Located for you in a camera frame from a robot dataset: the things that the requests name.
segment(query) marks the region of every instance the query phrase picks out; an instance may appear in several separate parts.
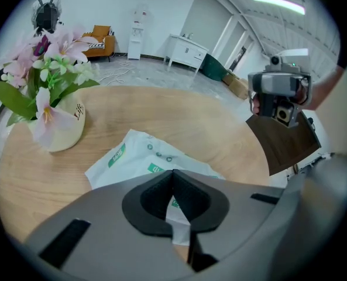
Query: cardboard box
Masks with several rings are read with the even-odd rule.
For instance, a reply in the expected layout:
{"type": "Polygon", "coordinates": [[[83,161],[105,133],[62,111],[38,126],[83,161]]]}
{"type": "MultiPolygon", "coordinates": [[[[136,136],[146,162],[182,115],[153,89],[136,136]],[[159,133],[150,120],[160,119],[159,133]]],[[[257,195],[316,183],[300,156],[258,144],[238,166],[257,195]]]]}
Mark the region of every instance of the cardboard box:
{"type": "Polygon", "coordinates": [[[238,97],[243,100],[248,98],[249,83],[245,79],[234,79],[230,84],[229,89],[238,97]]]}
{"type": "Polygon", "coordinates": [[[233,80],[238,80],[238,76],[234,75],[232,71],[227,72],[227,74],[222,79],[223,82],[225,82],[228,86],[232,84],[233,80]]]}

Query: orange chair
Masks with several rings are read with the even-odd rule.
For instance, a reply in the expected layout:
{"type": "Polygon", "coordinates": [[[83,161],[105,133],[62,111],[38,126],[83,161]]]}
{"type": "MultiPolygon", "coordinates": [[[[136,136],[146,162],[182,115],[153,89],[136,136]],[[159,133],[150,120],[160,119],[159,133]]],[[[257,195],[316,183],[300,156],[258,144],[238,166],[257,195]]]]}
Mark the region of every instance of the orange chair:
{"type": "Polygon", "coordinates": [[[84,54],[87,58],[107,56],[108,61],[110,61],[109,57],[115,50],[115,36],[108,35],[110,29],[110,26],[95,25],[92,32],[87,32],[83,34],[83,36],[92,36],[96,38],[99,43],[104,42],[104,49],[93,48],[85,51],[84,54]]]}

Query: white cabinet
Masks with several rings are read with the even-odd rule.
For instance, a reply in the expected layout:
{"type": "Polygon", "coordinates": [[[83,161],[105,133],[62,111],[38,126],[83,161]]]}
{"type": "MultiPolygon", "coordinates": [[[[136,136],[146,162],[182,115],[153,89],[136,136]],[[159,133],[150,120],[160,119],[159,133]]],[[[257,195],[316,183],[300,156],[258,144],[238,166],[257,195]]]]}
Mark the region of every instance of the white cabinet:
{"type": "Polygon", "coordinates": [[[168,69],[172,65],[172,62],[186,64],[187,66],[196,68],[195,73],[198,72],[204,57],[207,54],[208,49],[186,39],[179,35],[170,35],[166,56],[169,59],[168,69]]]}

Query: artificial flower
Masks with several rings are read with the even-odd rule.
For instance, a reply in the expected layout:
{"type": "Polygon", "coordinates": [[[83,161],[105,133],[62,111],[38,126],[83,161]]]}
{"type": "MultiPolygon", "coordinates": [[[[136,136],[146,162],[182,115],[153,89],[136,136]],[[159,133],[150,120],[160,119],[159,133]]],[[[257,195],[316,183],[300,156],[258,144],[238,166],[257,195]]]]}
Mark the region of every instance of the artificial flower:
{"type": "Polygon", "coordinates": [[[12,50],[0,59],[0,67],[6,63],[16,60],[25,50],[31,50],[33,46],[38,44],[42,37],[35,36],[36,31],[37,29],[33,30],[32,32],[28,33],[26,37],[24,37],[24,34],[22,33],[12,50]]]}
{"type": "Polygon", "coordinates": [[[99,73],[99,64],[95,64],[96,69],[93,70],[90,61],[85,63],[77,63],[74,66],[74,71],[78,73],[74,83],[81,85],[89,79],[93,79],[96,74],[99,73]]]}
{"type": "Polygon", "coordinates": [[[98,40],[92,36],[83,36],[85,32],[85,27],[83,25],[76,25],[73,28],[73,40],[78,40],[79,42],[97,44],[98,40]]]}
{"type": "Polygon", "coordinates": [[[17,62],[25,69],[26,72],[28,72],[33,66],[34,61],[37,59],[38,57],[34,56],[33,49],[30,47],[20,53],[17,58],[17,62]]]}
{"type": "Polygon", "coordinates": [[[9,65],[7,65],[3,69],[4,73],[2,75],[2,80],[8,81],[10,84],[12,84],[14,87],[19,88],[24,85],[26,85],[26,80],[24,79],[26,77],[26,69],[17,61],[12,61],[9,65]]]}
{"type": "Polygon", "coordinates": [[[68,129],[75,123],[75,116],[50,106],[50,90],[40,87],[36,97],[37,123],[33,139],[49,148],[52,144],[55,128],[68,129]]]}
{"type": "Polygon", "coordinates": [[[60,59],[58,57],[57,60],[53,60],[50,64],[50,68],[53,70],[59,68],[60,75],[64,75],[67,72],[67,70],[69,72],[74,72],[74,67],[68,56],[64,56],[63,59],[60,59]]]}
{"type": "Polygon", "coordinates": [[[64,56],[68,56],[72,62],[76,60],[86,62],[87,57],[83,52],[89,49],[88,43],[98,43],[97,39],[89,36],[85,39],[87,43],[83,42],[83,38],[75,41],[73,32],[59,26],[53,34],[45,32],[45,35],[51,42],[46,54],[53,59],[63,59],[64,56]]]}
{"type": "Polygon", "coordinates": [[[42,40],[37,44],[37,46],[34,49],[34,55],[35,56],[41,56],[43,53],[45,53],[49,47],[49,39],[46,35],[42,37],[42,40]]]}
{"type": "Polygon", "coordinates": [[[38,68],[39,70],[41,70],[39,76],[42,81],[47,80],[47,76],[49,75],[50,64],[51,58],[46,54],[43,56],[43,60],[39,59],[34,61],[33,63],[34,68],[38,68]]]}

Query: green leaf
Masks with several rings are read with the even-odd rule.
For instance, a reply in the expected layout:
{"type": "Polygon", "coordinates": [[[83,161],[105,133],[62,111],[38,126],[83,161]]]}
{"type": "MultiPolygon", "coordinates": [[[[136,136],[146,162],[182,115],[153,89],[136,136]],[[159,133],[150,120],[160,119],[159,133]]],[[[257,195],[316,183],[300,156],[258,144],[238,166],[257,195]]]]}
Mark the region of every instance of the green leaf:
{"type": "Polygon", "coordinates": [[[50,105],[51,107],[55,108],[57,106],[57,104],[59,104],[59,102],[61,101],[61,98],[56,99],[55,101],[53,101],[50,105]]]}
{"type": "Polygon", "coordinates": [[[29,71],[29,78],[27,81],[28,85],[28,96],[34,99],[37,96],[37,91],[39,90],[39,74],[40,70],[37,68],[31,68],[29,71]]]}
{"type": "Polygon", "coordinates": [[[93,87],[99,85],[96,81],[90,79],[88,81],[85,81],[81,85],[78,85],[76,83],[71,84],[65,91],[63,91],[60,95],[60,98],[64,98],[66,95],[71,94],[72,92],[75,92],[79,90],[80,88],[86,88],[86,87],[93,87]]]}
{"type": "Polygon", "coordinates": [[[28,119],[24,118],[23,116],[20,116],[16,113],[12,113],[11,117],[9,118],[9,120],[7,122],[7,127],[11,126],[12,124],[22,122],[22,121],[28,121],[28,119]]]}
{"type": "Polygon", "coordinates": [[[36,104],[31,104],[31,99],[7,82],[0,81],[0,101],[6,107],[24,118],[31,119],[37,111],[36,104]]]}
{"type": "Polygon", "coordinates": [[[34,99],[32,99],[29,103],[29,106],[31,106],[32,104],[37,104],[37,96],[34,97],[34,99]]]}
{"type": "Polygon", "coordinates": [[[61,76],[61,80],[55,83],[54,87],[50,89],[50,103],[58,99],[60,94],[65,91],[77,77],[76,73],[66,72],[61,76]]]}

